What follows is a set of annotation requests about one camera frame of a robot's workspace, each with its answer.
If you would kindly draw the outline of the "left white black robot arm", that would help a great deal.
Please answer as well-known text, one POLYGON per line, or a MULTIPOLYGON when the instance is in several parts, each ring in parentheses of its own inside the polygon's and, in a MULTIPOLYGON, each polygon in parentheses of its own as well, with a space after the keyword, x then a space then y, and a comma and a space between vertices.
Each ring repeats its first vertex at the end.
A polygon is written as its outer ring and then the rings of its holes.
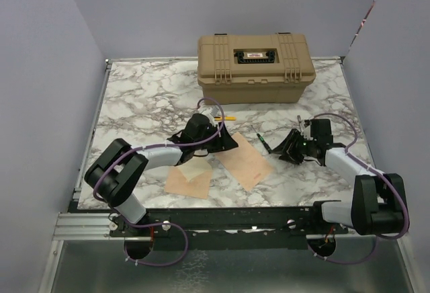
POLYGON ((96 199, 121 214, 127 230, 138 236, 146 232, 148 218, 133 191, 145 171, 182 165, 198 151, 211 154, 238 147, 223 122, 216 122, 210 114, 196 113, 184 129, 161 144, 132 148, 124 139, 115 139, 88 168, 84 180, 96 199))

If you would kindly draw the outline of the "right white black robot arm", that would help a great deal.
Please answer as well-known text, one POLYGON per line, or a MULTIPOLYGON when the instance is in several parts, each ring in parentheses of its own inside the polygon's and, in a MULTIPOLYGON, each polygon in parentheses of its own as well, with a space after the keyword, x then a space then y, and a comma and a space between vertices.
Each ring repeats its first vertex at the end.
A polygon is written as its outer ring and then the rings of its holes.
POLYGON ((308 217, 314 232, 324 233, 333 224, 342 224, 360 235, 400 238, 410 225, 402 177, 373 168, 349 149, 348 145, 334 141, 331 121, 317 116, 291 129, 272 153, 294 165, 313 158, 352 186, 352 199, 348 202, 314 203, 317 212, 308 217))

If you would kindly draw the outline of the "peach paper letter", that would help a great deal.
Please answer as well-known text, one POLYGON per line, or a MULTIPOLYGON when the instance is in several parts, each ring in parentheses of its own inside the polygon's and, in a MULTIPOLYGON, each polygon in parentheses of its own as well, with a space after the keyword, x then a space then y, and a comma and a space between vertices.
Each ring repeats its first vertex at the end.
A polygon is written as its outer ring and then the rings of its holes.
POLYGON ((234 133, 232 139, 238 144, 238 147, 216 153, 215 156, 238 183, 249 192, 270 175, 274 168, 241 133, 234 133))

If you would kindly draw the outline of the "peach paper envelope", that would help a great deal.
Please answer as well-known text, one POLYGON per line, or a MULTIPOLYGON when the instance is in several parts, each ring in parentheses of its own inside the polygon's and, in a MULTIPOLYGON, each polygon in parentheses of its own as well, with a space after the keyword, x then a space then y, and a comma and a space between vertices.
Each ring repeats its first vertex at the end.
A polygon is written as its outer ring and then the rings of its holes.
POLYGON ((169 169, 164 190, 170 194, 206 199, 211 179, 211 165, 203 158, 194 158, 169 169))

